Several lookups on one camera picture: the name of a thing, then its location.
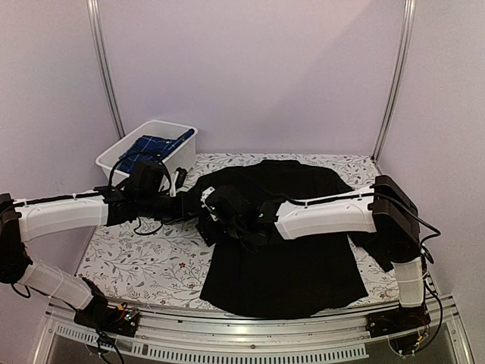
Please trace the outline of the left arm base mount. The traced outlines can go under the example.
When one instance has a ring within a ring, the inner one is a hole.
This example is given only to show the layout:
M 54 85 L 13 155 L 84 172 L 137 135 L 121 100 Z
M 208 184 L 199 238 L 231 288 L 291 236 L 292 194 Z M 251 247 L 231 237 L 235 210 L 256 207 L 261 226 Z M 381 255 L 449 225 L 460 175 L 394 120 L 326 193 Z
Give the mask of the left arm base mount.
M 110 306 L 101 293 L 95 293 L 87 307 L 78 309 L 74 316 L 78 325 L 124 337 L 135 337 L 139 319 L 138 308 L 126 303 Z

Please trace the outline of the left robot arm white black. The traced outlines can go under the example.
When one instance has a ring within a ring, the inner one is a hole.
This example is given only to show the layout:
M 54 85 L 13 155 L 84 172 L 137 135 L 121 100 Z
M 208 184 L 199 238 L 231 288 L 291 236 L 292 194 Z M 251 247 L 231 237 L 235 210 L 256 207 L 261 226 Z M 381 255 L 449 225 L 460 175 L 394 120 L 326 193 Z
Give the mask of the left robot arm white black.
M 115 226 L 138 218 L 153 218 L 162 224 L 186 221 L 196 216 L 198 202 L 186 193 L 139 196 L 114 187 L 96 187 L 85 193 L 42 199 L 17 199 L 1 195 L 1 282 L 22 284 L 54 297 L 76 310 L 97 329 L 113 321 L 105 297 L 86 281 L 57 266 L 46 265 L 27 254 L 25 244 L 38 237 L 77 228 Z

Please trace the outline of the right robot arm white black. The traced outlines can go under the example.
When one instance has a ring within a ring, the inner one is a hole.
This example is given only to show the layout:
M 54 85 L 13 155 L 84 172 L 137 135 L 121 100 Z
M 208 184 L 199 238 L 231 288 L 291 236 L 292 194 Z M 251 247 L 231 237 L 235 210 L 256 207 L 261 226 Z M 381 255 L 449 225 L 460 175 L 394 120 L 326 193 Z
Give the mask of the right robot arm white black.
M 231 236 L 250 246 L 295 240 L 319 234 L 363 232 L 383 244 L 399 288 L 399 305 L 392 324 L 407 331 L 421 318 L 428 258 L 420 227 L 434 236 L 440 232 L 418 215 L 416 205 L 394 180 L 380 175 L 366 187 L 311 199 L 282 194 L 254 206 L 234 187 L 208 187 L 200 202 L 211 218 L 227 227 Z

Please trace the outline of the black long sleeve shirt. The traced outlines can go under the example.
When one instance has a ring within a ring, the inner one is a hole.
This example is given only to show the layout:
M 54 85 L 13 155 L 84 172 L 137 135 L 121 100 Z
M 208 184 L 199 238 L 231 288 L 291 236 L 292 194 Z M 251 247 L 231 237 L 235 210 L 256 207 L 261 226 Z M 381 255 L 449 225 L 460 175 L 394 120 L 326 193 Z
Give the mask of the black long sleeve shirt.
M 295 160 L 265 160 L 223 168 L 198 178 L 191 192 L 233 186 L 258 207 L 275 195 L 310 199 L 348 193 L 352 188 L 333 170 Z M 350 248 L 363 248 L 385 271 L 392 265 L 377 238 L 366 233 L 335 233 L 277 238 L 275 243 L 245 247 L 208 225 L 199 215 L 199 231 L 214 246 L 201 300 L 235 315 L 263 319 L 299 319 L 324 309 L 348 306 L 368 295 Z

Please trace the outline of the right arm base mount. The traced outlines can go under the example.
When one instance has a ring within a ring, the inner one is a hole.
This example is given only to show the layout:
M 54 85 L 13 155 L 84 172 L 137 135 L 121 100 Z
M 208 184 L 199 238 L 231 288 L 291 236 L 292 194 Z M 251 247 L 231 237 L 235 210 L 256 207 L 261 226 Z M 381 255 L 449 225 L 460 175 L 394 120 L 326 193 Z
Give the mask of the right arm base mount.
M 365 319 L 365 329 L 372 338 L 425 328 L 431 323 L 425 303 L 411 308 L 399 304 L 396 308 L 367 314 Z

